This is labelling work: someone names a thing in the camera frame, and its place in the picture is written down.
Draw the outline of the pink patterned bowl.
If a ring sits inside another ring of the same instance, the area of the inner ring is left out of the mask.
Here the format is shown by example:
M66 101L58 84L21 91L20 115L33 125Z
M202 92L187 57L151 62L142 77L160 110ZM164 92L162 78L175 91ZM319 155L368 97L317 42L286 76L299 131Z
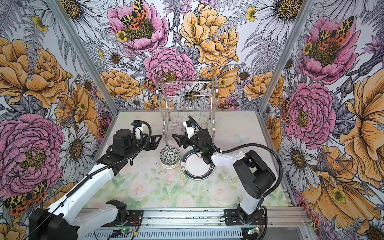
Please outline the pink patterned bowl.
M160 161L172 165L179 162L181 159L180 151L175 147L165 147L160 152Z

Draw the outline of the cream white bowl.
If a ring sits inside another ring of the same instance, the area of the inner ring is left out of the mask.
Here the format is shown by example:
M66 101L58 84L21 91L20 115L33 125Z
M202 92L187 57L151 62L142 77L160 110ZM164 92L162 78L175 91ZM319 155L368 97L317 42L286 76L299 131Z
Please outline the cream white bowl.
M177 163L172 164L172 165L167 165L167 164L161 162L161 166L162 166L163 168L167 169L167 170L175 169L175 168L177 168L179 165L180 165L180 162L177 162Z

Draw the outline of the green rimmed plate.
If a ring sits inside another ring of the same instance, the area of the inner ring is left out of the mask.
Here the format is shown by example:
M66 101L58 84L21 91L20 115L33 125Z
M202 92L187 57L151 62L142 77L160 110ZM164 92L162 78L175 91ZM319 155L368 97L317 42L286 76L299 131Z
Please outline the green rimmed plate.
M181 160L182 172L190 179L200 181L207 179L214 172L215 167L204 162L203 153L190 150Z

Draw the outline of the chrome two-tier dish rack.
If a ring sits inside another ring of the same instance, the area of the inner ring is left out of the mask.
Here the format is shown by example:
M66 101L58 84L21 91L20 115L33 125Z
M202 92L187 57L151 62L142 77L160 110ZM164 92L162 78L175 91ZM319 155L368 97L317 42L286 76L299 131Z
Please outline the chrome two-tier dish rack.
M172 128L192 116L215 138L215 118L219 100L217 77L197 77L194 81L167 81L158 77L156 96L163 118L163 138L168 146L173 141Z

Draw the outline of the clear drinking glass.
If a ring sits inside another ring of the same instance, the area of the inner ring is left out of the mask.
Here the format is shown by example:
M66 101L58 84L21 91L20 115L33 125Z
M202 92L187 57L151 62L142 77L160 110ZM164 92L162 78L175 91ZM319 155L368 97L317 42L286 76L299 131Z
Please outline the clear drinking glass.
M184 135L185 134L185 127L182 124L174 125L172 128L172 134Z

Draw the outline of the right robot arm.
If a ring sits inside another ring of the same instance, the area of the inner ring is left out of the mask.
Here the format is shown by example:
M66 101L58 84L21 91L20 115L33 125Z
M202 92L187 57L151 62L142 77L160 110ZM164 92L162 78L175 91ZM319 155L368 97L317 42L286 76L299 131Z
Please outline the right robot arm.
M235 170L246 191L238 206L237 216L244 225L249 225L255 219L264 199L274 192L281 182L282 173L279 173L279 176L276 177L272 169L256 151L232 153L247 147L257 147L273 153L267 146L251 143L228 151L221 151L213 144L207 129L197 132L186 131L184 135L173 134L172 137L180 147L193 147L200 151L200 156L207 165L233 168Z

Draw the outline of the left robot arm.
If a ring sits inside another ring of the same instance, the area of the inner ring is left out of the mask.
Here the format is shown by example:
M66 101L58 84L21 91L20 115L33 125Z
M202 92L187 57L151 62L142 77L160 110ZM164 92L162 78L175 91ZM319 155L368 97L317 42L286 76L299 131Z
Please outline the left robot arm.
M113 136L113 144L90 173L45 210L34 210L29 217L26 239L78 240L104 225L124 226L128 223L127 205L117 200L107 201L82 217L78 214L105 183L112 180L125 165L132 165L133 158L140 152L158 147L162 136L142 133L140 128L143 125L144 122L134 125L132 131L118 130Z

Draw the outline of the green circuit board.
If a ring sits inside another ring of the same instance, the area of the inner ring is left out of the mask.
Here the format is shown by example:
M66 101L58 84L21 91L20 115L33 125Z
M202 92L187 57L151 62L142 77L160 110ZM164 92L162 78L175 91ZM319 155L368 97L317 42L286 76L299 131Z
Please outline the green circuit board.
M117 230L117 234L130 234L130 233L134 233L136 231L136 228L123 228L123 229L120 229L120 230Z

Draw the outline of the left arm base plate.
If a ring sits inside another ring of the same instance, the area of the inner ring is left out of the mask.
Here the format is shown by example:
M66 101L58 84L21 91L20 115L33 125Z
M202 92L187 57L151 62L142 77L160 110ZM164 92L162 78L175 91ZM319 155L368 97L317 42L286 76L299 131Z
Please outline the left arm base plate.
M124 227L139 227L142 225L144 211L143 210L127 210L126 222Z

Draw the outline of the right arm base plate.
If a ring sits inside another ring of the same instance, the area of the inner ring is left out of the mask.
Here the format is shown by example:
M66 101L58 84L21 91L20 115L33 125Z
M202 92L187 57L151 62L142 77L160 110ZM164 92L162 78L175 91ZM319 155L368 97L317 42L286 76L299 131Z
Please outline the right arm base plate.
M264 226L267 220L268 212L265 208L256 209L250 215L242 209L224 209L224 215L220 217L220 221L227 226Z

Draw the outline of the aluminium front rail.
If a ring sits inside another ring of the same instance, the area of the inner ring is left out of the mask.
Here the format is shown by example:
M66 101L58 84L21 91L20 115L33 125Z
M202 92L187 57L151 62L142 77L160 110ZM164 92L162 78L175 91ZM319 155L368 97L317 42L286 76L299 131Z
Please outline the aluminium front rail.
M137 209L144 211L141 229L177 229L177 228L251 228L254 226L227 226L220 221L225 208L170 208ZM82 211L69 207L50 208L50 213L63 215L72 226L79 226L86 235L98 228L124 227L127 210L119 211L117 207L105 205L100 209ZM302 207L269 207L268 220L263 227L310 227L310 219Z

